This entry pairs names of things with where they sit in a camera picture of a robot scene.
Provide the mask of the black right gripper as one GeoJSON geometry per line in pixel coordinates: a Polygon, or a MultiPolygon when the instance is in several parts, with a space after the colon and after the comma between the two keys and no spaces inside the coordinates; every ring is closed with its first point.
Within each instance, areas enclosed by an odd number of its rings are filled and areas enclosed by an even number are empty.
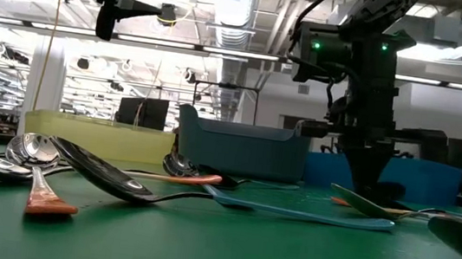
{"type": "Polygon", "coordinates": [[[392,158],[395,130],[394,99],[397,94],[348,88],[346,90],[345,147],[354,191],[363,197],[373,193],[382,171],[392,158]]]}

